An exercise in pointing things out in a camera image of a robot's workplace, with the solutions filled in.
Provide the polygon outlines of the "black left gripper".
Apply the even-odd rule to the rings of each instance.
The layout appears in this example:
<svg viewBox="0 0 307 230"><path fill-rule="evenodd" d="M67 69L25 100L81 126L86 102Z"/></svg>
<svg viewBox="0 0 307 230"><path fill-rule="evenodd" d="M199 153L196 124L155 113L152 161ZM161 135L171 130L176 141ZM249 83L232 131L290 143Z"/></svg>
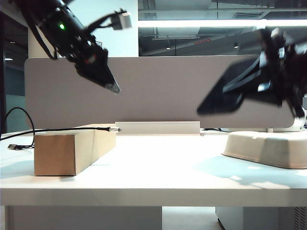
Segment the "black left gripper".
<svg viewBox="0 0 307 230"><path fill-rule="evenodd" d="M107 52L91 40L70 42L70 53L77 73L113 93L121 89L107 68Z"/></svg>

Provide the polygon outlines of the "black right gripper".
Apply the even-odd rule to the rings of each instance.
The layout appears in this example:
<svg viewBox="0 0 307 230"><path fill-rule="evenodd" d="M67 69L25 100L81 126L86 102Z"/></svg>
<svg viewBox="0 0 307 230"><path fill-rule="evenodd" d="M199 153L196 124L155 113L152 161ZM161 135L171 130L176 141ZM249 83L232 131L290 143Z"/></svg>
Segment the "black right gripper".
<svg viewBox="0 0 307 230"><path fill-rule="evenodd" d="M260 65L231 65L222 76L222 93L242 94L247 99L282 106L293 84L289 64L295 55L295 43L279 28L260 29L258 38L264 52ZM268 69L271 92L262 92L260 67Z"/></svg>

